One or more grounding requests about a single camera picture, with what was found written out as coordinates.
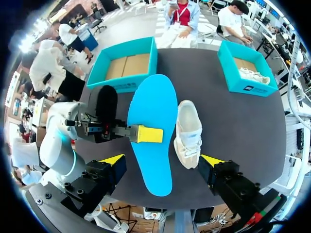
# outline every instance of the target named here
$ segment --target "dark gray table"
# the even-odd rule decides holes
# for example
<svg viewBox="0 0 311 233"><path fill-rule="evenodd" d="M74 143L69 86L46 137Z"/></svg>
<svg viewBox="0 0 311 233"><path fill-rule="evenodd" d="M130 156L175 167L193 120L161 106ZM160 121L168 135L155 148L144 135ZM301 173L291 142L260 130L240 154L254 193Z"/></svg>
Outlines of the dark gray table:
<svg viewBox="0 0 311 233"><path fill-rule="evenodd" d="M217 53L210 50L159 50L157 72L171 79L178 102L194 102L203 125L202 154L233 160L247 178L263 187L281 175L286 130L279 92L267 98L228 92ZM86 101L89 93L85 88L81 101ZM132 96L133 93L119 95L117 118L126 120ZM127 138L101 144L78 140L76 150L86 162L125 153L127 172L112 197L129 204L194 209L223 203L212 195L196 170L187 170L180 164L173 148L174 138L175 134L170 144L173 190L162 198L146 189Z"/></svg>

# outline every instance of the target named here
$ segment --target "cardboard insert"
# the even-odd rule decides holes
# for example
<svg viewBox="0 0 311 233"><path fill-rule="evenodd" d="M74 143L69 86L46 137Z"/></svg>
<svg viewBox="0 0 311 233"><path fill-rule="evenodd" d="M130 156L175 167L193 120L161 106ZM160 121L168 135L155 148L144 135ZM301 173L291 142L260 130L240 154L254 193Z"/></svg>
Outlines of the cardboard insert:
<svg viewBox="0 0 311 233"><path fill-rule="evenodd" d="M139 54L112 60L105 80L148 73L150 54Z"/></svg>
<svg viewBox="0 0 311 233"><path fill-rule="evenodd" d="M238 66L238 69L240 68L246 68L248 70L251 70L253 72L258 72L254 63L239 59L239 58L234 58L235 63Z"/></svg>

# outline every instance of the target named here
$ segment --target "white pants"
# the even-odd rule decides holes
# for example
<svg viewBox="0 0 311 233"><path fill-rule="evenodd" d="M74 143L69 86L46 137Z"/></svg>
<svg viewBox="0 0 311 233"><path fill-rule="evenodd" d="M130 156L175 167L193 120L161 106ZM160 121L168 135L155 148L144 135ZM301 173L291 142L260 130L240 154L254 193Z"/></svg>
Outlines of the white pants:
<svg viewBox="0 0 311 233"><path fill-rule="evenodd" d="M196 48L196 37L189 34L186 38L178 37L181 32L187 29L187 26L179 26L176 28L171 25L170 28L164 32L157 44L158 49L166 48Z"/></svg>

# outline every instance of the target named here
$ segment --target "logo on box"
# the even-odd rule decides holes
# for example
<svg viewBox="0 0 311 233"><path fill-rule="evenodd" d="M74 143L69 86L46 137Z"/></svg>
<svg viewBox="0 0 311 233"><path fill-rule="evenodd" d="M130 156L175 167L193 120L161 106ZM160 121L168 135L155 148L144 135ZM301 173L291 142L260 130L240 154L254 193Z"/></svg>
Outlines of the logo on box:
<svg viewBox="0 0 311 233"><path fill-rule="evenodd" d="M253 86L246 86L243 90L244 91L251 91L251 90L253 90Z"/></svg>

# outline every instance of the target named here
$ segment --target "blue insole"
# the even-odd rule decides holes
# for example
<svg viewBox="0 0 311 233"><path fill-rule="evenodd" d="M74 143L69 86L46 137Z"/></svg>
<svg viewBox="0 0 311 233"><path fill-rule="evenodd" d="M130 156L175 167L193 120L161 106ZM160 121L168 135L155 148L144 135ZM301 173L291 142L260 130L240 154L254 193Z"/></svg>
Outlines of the blue insole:
<svg viewBox="0 0 311 233"><path fill-rule="evenodd" d="M177 98L170 79L162 74L145 79L133 96L127 125L163 129L162 143L131 142L148 191L159 197L172 191L169 145L176 119Z"/></svg>

